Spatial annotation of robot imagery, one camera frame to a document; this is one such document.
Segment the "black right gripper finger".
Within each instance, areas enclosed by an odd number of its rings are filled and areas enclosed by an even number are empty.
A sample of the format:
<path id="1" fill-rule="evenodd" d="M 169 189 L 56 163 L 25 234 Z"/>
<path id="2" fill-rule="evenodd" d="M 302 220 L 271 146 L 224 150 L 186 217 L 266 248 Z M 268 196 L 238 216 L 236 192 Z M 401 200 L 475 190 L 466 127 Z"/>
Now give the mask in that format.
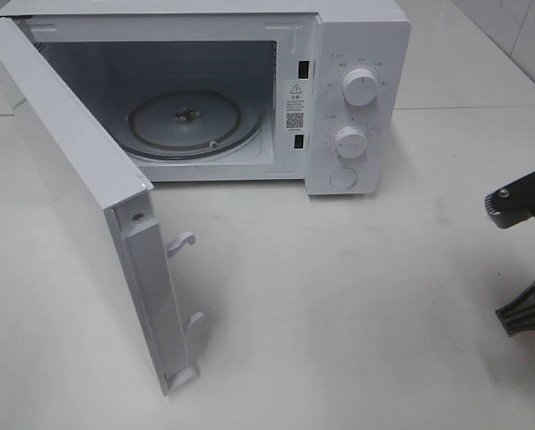
<path id="1" fill-rule="evenodd" d="M 496 310 L 496 316 L 509 336 L 535 331 L 535 280 L 512 302 Z"/>

